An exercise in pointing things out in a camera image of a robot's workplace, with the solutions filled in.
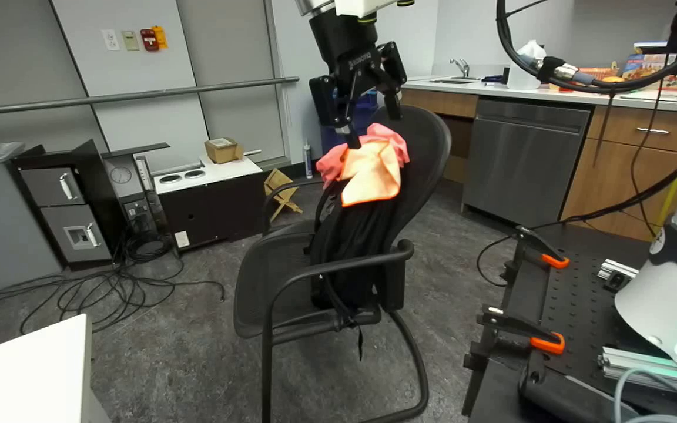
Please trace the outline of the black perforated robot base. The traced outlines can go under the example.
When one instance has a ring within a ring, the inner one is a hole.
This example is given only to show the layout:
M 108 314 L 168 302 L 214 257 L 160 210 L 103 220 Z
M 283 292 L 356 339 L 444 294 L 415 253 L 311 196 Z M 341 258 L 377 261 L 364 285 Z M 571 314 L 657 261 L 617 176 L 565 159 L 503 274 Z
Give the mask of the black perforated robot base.
M 522 391 L 555 423 L 677 421 L 677 365 L 630 330 L 614 297 L 641 270 L 649 247 L 589 228 L 536 230 L 571 258 L 567 270 L 525 261 L 500 311 L 559 332 L 559 358 L 531 358 Z

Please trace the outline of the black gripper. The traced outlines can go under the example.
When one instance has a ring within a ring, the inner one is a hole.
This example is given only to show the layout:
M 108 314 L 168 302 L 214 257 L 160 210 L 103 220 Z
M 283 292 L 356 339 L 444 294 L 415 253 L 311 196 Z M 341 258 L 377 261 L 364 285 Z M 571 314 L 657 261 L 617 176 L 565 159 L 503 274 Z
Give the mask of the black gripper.
M 384 92 L 390 119 L 401 117 L 401 87 L 408 71 L 395 42 L 381 42 L 374 18 L 339 16 L 325 9 L 311 18 L 319 57 L 330 65 L 330 80 L 346 93 L 344 131 L 348 149 L 359 149 L 354 112 L 359 92 Z

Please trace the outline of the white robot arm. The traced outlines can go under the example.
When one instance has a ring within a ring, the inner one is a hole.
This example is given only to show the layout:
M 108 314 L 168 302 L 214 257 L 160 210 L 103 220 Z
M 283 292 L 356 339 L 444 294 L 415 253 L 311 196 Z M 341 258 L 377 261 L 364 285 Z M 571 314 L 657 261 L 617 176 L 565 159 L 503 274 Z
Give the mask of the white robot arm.
M 351 123 L 354 103 L 366 90 L 381 90 L 390 109 L 398 109 L 398 92 L 408 72 L 395 42 L 378 42 L 374 20 L 377 11 L 389 4 L 404 8 L 409 0 L 328 0 L 307 9 L 322 60 L 330 72 L 314 77 L 314 92 L 322 119 L 330 119 L 341 134 L 356 138 Z M 512 45 L 507 0 L 496 0 L 496 33 L 503 52 L 531 77 L 558 87 L 589 93 L 626 93 L 641 85 L 661 82 L 677 72 L 677 11 L 671 20 L 665 50 L 674 55 L 672 64 L 630 82 L 597 82 L 578 77 L 567 60 L 550 57 L 542 45 Z M 657 196 L 677 178 L 672 170 L 665 178 L 646 191 L 619 203 L 626 210 Z M 649 247 L 641 270 L 614 297 L 624 321 L 645 340 L 664 349 L 677 365 L 677 211 L 661 228 Z

